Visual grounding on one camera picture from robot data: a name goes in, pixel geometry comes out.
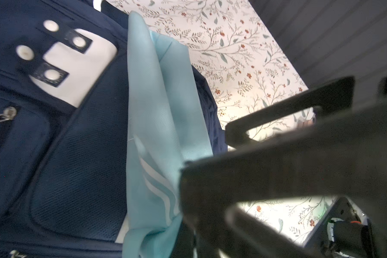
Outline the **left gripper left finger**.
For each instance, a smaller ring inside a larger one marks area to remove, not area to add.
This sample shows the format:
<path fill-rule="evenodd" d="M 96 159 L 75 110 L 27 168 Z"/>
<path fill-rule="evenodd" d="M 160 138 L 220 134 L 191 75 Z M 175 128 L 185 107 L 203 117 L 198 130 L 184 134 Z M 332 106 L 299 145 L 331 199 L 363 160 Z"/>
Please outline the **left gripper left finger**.
<path fill-rule="evenodd" d="M 234 148 L 253 144 L 256 141 L 248 136 L 249 130 L 308 108 L 320 118 L 347 110 L 352 106 L 354 88 L 355 77 L 341 77 L 241 117 L 226 125 L 225 142 Z"/>

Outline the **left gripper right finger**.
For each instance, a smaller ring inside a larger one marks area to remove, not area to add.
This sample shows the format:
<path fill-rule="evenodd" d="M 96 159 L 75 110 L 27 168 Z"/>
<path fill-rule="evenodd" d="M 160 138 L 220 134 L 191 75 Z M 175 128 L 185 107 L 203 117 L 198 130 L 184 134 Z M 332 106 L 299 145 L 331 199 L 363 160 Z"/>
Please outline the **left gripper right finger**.
<path fill-rule="evenodd" d="M 319 257 L 237 204 L 320 195 L 350 197 L 387 239 L 387 100 L 195 162 L 180 183 L 186 223 L 233 258 Z"/>

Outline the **light blue cloth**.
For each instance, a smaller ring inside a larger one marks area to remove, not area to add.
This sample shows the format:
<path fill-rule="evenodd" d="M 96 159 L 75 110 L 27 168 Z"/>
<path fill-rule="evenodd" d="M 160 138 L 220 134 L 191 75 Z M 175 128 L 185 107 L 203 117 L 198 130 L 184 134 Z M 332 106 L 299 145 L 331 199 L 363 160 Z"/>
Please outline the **light blue cloth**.
<path fill-rule="evenodd" d="M 188 48 L 129 14 L 125 258 L 170 257 L 187 161 L 213 155 Z"/>

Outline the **navy blue student backpack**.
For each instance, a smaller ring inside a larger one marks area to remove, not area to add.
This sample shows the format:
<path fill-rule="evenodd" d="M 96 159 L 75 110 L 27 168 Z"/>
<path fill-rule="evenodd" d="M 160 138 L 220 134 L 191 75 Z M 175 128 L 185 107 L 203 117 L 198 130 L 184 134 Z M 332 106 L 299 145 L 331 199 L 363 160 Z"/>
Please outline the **navy blue student backpack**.
<path fill-rule="evenodd" d="M 107 1 L 0 1 L 0 258 L 124 258 L 128 26 Z M 213 155 L 226 152 L 192 68 Z M 182 220 L 169 258 L 219 256 Z"/>

